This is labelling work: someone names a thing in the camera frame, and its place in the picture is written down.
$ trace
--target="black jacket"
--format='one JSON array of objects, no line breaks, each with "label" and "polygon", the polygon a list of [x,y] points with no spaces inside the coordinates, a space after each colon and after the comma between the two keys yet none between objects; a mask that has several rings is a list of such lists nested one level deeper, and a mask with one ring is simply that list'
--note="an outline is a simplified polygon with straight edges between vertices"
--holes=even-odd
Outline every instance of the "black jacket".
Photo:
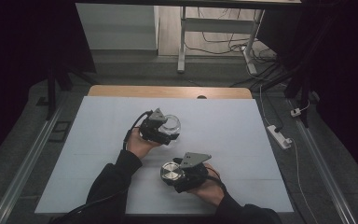
[{"label": "black jacket", "polygon": [[[122,223],[127,203],[127,189],[132,175],[142,166],[141,161],[131,152],[121,150],[116,165],[108,163],[95,179],[89,190],[87,203],[111,195],[112,199],[82,210],[68,217],[63,223]],[[278,215],[271,209],[259,208],[252,204],[241,207],[229,194],[216,209],[215,217],[222,223],[279,224]]]}]

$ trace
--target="black curtain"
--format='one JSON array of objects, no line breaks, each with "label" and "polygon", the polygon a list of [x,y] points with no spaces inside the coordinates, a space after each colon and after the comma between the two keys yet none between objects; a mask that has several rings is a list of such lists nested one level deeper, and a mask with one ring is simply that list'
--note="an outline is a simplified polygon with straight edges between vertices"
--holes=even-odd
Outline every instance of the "black curtain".
[{"label": "black curtain", "polygon": [[340,10],[318,48],[311,86],[320,95],[323,120],[358,163],[358,1]]},{"label": "black curtain", "polygon": [[95,72],[75,3],[0,0],[0,145],[30,87],[62,64]]}]

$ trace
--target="white wall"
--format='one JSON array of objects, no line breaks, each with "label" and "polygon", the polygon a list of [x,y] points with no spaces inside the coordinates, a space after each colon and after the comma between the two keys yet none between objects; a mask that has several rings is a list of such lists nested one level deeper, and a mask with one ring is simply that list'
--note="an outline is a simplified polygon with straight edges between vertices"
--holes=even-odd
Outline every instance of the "white wall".
[{"label": "white wall", "polygon": [[157,7],[80,3],[76,7],[90,49],[158,48]]}]

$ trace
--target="person's left hand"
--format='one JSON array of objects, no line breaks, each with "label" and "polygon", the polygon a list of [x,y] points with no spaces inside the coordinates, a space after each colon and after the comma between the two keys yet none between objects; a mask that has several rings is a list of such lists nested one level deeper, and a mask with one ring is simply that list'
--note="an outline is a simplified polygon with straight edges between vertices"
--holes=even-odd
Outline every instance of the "person's left hand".
[{"label": "person's left hand", "polygon": [[127,143],[127,150],[141,159],[145,157],[153,147],[159,146],[161,146],[160,143],[144,140],[140,135],[139,128],[134,128]]}]

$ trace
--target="electrical wire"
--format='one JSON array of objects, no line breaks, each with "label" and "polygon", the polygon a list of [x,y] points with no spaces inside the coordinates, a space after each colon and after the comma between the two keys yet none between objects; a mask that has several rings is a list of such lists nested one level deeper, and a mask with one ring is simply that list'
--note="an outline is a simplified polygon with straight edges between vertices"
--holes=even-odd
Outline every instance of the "electrical wire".
[{"label": "electrical wire", "polygon": [[196,86],[198,86],[198,87],[203,87],[202,85],[200,85],[199,83],[197,83],[197,82],[195,82],[195,81],[193,81],[193,80],[187,79],[186,81],[188,81],[189,83],[192,83],[192,84],[194,84],[194,85],[196,85]]},{"label": "electrical wire", "polygon": [[258,53],[258,56],[255,55],[255,50],[254,50],[254,49],[252,49],[251,52],[252,52],[252,54],[253,54],[253,56],[251,55],[251,57],[252,57],[255,61],[257,61],[258,63],[274,63],[274,62],[277,61],[274,57],[269,57],[269,58],[266,58],[266,57],[263,58],[263,57],[261,57],[261,56],[260,56],[260,52],[261,52],[261,51]]},{"label": "electrical wire", "polygon": [[268,124],[268,126],[271,126],[271,124],[269,123],[269,121],[268,121],[267,118],[266,118],[266,112],[264,111],[263,97],[261,97],[261,87],[262,87],[262,86],[263,86],[263,85],[260,86],[260,104],[261,104],[261,108],[262,108],[262,110],[263,110],[263,118],[264,118],[264,120],[266,121],[266,123]]},{"label": "electrical wire", "polygon": [[130,138],[130,135],[132,133],[132,129],[135,128],[135,125],[138,123],[138,121],[144,117],[144,115],[150,115],[152,114],[153,111],[150,110],[150,111],[146,111],[144,112],[141,116],[139,116],[139,118],[132,124],[131,128],[127,131],[127,134],[126,136],[124,137],[124,140],[123,140],[123,150],[127,150],[127,141],[129,140]]},{"label": "electrical wire", "polygon": [[188,49],[198,50],[198,51],[202,51],[202,52],[206,52],[206,53],[211,53],[211,54],[227,54],[227,53],[230,53],[230,52],[231,52],[231,50],[223,51],[223,52],[211,52],[211,51],[208,51],[208,50],[205,50],[205,49],[194,49],[194,48],[189,47],[189,46],[186,44],[186,42],[185,42],[185,46],[186,46],[186,48],[188,48]]},{"label": "electrical wire", "polygon": [[275,109],[275,106],[272,104],[271,100],[269,99],[269,95],[267,93],[266,93],[266,96],[267,96],[267,100],[268,100],[269,104],[272,106],[272,109],[274,110],[274,113],[277,116],[277,118],[278,118],[278,120],[279,120],[279,122],[281,124],[281,127],[279,127],[279,128],[283,129],[284,123],[283,123],[283,120],[281,119],[281,116],[279,116],[278,111]]},{"label": "electrical wire", "polygon": [[223,184],[223,182],[220,180],[220,178],[216,178],[216,177],[213,177],[211,175],[203,175],[203,177],[206,178],[206,179],[210,179],[210,180],[216,182],[220,186],[220,188],[222,188],[222,190],[225,193],[225,195],[227,194],[226,185]]},{"label": "electrical wire", "polygon": [[306,107],[300,109],[300,111],[306,110],[309,106],[310,106],[310,100],[308,100],[308,105]]},{"label": "electrical wire", "polygon": [[297,183],[298,183],[298,186],[299,186],[300,191],[301,191],[301,194],[302,194],[302,196],[303,196],[303,198],[304,198],[305,204],[307,205],[308,209],[310,210],[310,213],[312,214],[313,219],[315,220],[316,224],[319,224],[319,223],[318,223],[318,220],[316,219],[315,215],[313,214],[312,210],[310,209],[310,206],[308,205],[308,202],[307,202],[307,198],[305,197],[305,194],[304,194],[304,192],[303,192],[303,190],[302,190],[302,188],[301,188],[301,184],[300,184],[300,174],[299,174],[299,165],[298,165],[297,145],[296,145],[295,139],[293,139],[293,138],[290,138],[290,139],[291,139],[291,140],[293,141],[293,143],[295,144],[296,167],[297,167]]},{"label": "electrical wire", "polygon": [[[225,9],[223,10],[223,14],[222,14],[219,18],[217,18],[217,19],[220,20],[222,17],[226,16],[226,14],[227,14],[227,12],[228,12],[229,9],[230,9],[230,13],[228,14],[228,17],[230,17],[229,15],[231,15],[231,10],[232,10],[232,8],[225,8]],[[202,11],[200,10],[199,7],[197,7],[197,10],[198,10],[198,13],[199,13],[199,18],[201,18],[201,16],[202,16],[202,18],[205,18],[205,16],[203,15],[203,13],[202,13]],[[237,19],[240,17],[240,13],[241,13],[241,10],[238,12],[238,17],[237,17]],[[231,42],[231,41],[244,41],[244,40],[249,40],[249,38],[244,38],[244,39],[232,39],[232,37],[231,37],[230,40],[208,40],[208,39],[206,39],[204,32],[202,32],[202,37],[203,37],[203,39],[205,40],[205,42],[209,42],[209,43],[227,43],[227,42]]]},{"label": "electrical wire", "polygon": [[272,65],[270,65],[270,66],[265,70],[265,71],[269,70],[269,69],[270,69],[271,67],[273,67],[274,65],[275,65],[275,67],[272,68],[272,69],[269,71],[269,73],[268,73],[267,75],[265,75],[264,77],[260,77],[264,72],[261,73],[261,74],[259,74],[258,77],[256,77],[256,76],[252,76],[252,75],[251,75],[251,72],[249,71],[248,66],[246,66],[246,70],[247,70],[248,75],[249,75],[250,77],[253,77],[253,78],[256,78],[256,79],[259,79],[259,80],[271,81],[271,79],[267,79],[266,77],[268,77],[269,75],[271,75],[280,65],[277,64],[277,63],[273,63]]},{"label": "electrical wire", "polygon": [[[259,76],[262,76],[262,75],[263,75],[265,72],[267,72],[273,65],[274,65],[274,64],[270,65],[268,68],[266,68],[263,72],[259,73],[258,75],[259,75]],[[257,77],[251,76],[250,78],[247,78],[247,79],[245,79],[245,80],[243,80],[243,81],[235,82],[235,83],[231,84],[231,85],[228,86],[228,87],[231,88],[231,87],[240,85],[240,84],[242,84],[242,83],[251,81],[251,80],[253,80],[253,79],[255,79],[255,78],[257,78]]]},{"label": "electrical wire", "polygon": [[264,77],[263,78],[259,78],[259,80],[257,81],[257,82],[255,82],[249,89],[251,90],[251,91],[253,91],[253,87],[255,86],[255,85],[257,85],[258,83],[260,83],[261,81],[272,81],[272,79],[269,79],[269,78],[267,78],[267,77],[269,77],[276,69],[278,69],[279,67],[280,67],[280,65],[278,64],[278,63],[274,63],[274,64],[272,64],[271,66],[273,66],[273,65],[275,65],[275,67],[273,67],[266,75],[264,75]]},{"label": "electrical wire", "polygon": [[217,175],[217,177],[219,178],[219,180],[221,180],[221,179],[220,179],[220,175],[219,175],[214,169],[209,168],[209,167],[205,167],[205,168],[207,168],[208,170],[214,172],[214,173]]},{"label": "electrical wire", "polygon": [[286,178],[285,178],[284,175],[282,174],[281,168],[280,168],[279,166],[278,166],[278,169],[279,169],[279,172],[281,173],[281,177],[282,177],[282,180],[283,180],[283,184],[284,184],[284,186],[285,186],[286,189],[287,189],[287,194],[288,194],[289,197],[292,199],[292,202],[293,202],[293,204],[295,205],[295,208],[296,208],[298,214],[300,215],[301,219],[303,220],[304,223],[307,224],[307,221],[305,220],[303,214],[301,213],[300,209],[298,208],[298,205],[297,205],[297,203],[296,203],[295,198],[293,198],[292,193],[290,192],[289,187],[288,187],[287,184],[286,184],[287,182],[291,182],[291,181],[287,181],[287,180],[286,180]]},{"label": "electrical wire", "polygon": [[63,217],[59,217],[57,219],[54,219],[53,222],[51,224],[59,224],[59,223],[63,223],[66,219],[68,219],[69,217],[72,217],[82,211],[84,211],[85,209],[88,209],[92,206],[95,206],[95,205],[98,205],[100,203],[106,203],[112,199],[114,199],[115,197],[117,197],[118,195],[120,194],[123,194],[125,193],[126,191],[128,190],[128,188],[126,189],[123,189],[122,191],[116,193],[116,194],[113,194],[111,196],[108,196],[106,198],[103,198],[101,200],[98,200],[98,201],[95,201],[95,202],[92,202],[92,203],[86,203],[86,204],[83,204],[81,206],[78,206],[77,208],[75,208],[74,210],[70,211],[69,213],[65,214]]}]

